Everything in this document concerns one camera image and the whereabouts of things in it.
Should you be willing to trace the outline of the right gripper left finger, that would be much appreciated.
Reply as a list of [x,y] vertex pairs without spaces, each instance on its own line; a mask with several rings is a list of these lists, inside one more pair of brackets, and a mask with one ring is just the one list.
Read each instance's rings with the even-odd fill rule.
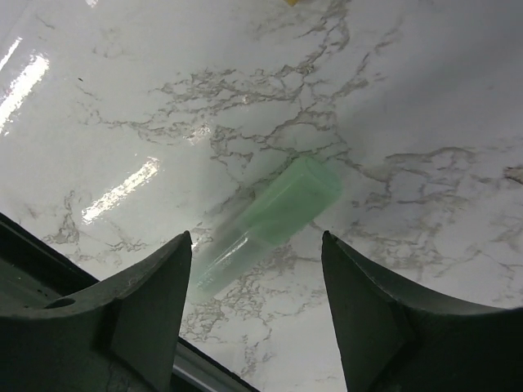
[[2,390],[169,390],[191,257],[183,233],[135,265],[53,300],[36,287],[3,283]]

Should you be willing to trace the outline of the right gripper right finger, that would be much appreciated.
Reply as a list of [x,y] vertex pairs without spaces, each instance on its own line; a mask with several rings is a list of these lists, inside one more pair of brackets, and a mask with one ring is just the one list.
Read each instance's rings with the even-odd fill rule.
[[329,232],[321,262],[348,390],[521,390],[521,309],[431,290]]

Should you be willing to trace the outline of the green highlighter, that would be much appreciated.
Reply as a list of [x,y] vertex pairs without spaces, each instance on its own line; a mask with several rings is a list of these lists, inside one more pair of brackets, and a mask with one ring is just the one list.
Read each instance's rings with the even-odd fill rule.
[[341,181],[323,163],[309,157],[295,159],[197,253],[189,301],[203,303],[221,292],[329,208],[341,193]]

